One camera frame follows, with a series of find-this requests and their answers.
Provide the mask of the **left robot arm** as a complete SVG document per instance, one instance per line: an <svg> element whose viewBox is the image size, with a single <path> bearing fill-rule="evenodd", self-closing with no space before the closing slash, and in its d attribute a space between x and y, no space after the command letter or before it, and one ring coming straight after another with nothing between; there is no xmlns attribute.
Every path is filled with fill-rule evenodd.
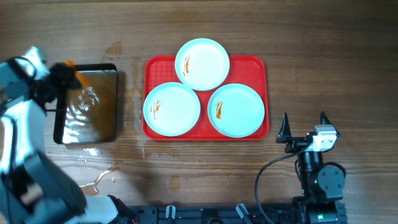
<svg viewBox="0 0 398 224"><path fill-rule="evenodd" d="M120 199L85 195L44 151L45 104L85 86L83 72L115 68L63 62L27 73L16 58L1 65L1 213L9 223L139 223Z"/></svg>

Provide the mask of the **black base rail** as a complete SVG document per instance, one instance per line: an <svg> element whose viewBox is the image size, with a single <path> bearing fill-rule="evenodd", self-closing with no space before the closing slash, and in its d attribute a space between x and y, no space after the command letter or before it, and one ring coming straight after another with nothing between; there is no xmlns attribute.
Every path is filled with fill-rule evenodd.
<svg viewBox="0 0 398 224"><path fill-rule="evenodd" d="M345 204L292 205L264 204L263 209L272 223L348 223ZM132 206L137 223L207 224L207 223L267 223L258 206L166 207Z"/></svg>

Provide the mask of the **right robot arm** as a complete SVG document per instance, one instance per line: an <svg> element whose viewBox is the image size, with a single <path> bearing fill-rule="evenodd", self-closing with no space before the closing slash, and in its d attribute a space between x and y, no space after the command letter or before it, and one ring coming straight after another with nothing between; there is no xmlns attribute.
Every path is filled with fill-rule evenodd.
<svg viewBox="0 0 398 224"><path fill-rule="evenodd" d="M324 112L320 124L305 137L292 136L287 115L283 115L277 143L285 143L285 153L297 156L295 170L301 183L301 197L292 199L291 223L347 223L343 199L346 171L337 162L324 162L323 153L334 148L340 133Z"/></svg>

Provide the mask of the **black water tray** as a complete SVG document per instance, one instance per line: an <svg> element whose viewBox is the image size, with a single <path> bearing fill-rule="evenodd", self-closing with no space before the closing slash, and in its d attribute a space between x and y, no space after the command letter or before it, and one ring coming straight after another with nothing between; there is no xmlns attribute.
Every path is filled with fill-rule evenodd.
<svg viewBox="0 0 398 224"><path fill-rule="evenodd" d="M53 140L57 144L91 144L116 138L118 71L113 63L76 65L89 82L57 100Z"/></svg>

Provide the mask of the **white plate top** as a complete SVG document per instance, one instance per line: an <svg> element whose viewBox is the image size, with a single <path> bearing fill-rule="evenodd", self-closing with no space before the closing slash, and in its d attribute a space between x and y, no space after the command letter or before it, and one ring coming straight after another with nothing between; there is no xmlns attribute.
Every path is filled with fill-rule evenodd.
<svg viewBox="0 0 398 224"><path fill-rule="evenodd" d="M177 52L175 72L179 80L197 91L220 86L228 76L229 55L218 42L199 38L188 41Z"/></svg>

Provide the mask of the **red plastic tray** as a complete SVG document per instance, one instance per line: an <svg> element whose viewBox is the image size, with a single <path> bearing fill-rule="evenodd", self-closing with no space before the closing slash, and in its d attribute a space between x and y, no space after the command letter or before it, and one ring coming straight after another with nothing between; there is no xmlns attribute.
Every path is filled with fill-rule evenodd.
<svg viewBox="0 0 398 224"><path fill-rule="evenodd" d="M257 131L250 136L242 138L243 141L258 141L267 136L270 130L266 66L255 55L230 55L230 69L226 80L222 83L240 83L251 87L262 98L265 107L264 120ZM167 83L178 82L175 71L174 55L157 55L149 59L144 72L143 98L155 87ZM232 141L233 138L219 133L208 118L207 107L214 90L198 91L201 112L196 125L189 132L175 137L167 137L153 131L145 119L142 119L142 131L151 140L155 141Z"/></svg>

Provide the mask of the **orange green sponge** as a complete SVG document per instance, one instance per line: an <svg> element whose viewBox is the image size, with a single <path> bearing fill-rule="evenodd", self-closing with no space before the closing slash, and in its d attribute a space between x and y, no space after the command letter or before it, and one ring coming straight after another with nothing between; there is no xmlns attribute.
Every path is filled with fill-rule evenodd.
<svg viewBox="0 0 398 224"><path fill-rule="evenodd" d="M86 79L86 77L85 77L82 73L80 73L80 72L76 69L74 61L72 61L72 60L65 60L64 63L65 63L68 67L74 69L75 78L80 82L80 84L81 84L81 86L82 86L83 88L89 87L89 85L90 85L89 81Z"/></svg>

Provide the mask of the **white plate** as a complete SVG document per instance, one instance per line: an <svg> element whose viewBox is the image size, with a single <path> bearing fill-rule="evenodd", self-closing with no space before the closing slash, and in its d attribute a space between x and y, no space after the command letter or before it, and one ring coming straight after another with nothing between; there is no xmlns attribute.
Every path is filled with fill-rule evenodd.
<svg viewBox="0 0 398 224"><path fill-rule="evenodd" d="M220 86L228 76L229 55L218 42L199 38L188 41L177 52L175 72L179 80L197 91Z"/></svg>
<svg viewBox="0 0 398 224"><path fill-rule="evenodd" d="M175 137L196 125L201 105L197 94L182 83L167 82L155 87L146 96L143 116L155 133Z"/></svg>
<svg viewBox="0 0 398 224"><path fill-rule="evenodd" d="M207 113L211 125L230 138L245 138L255 133L266 115L260 95L240 83L218 88L208 101Z"/></svg>

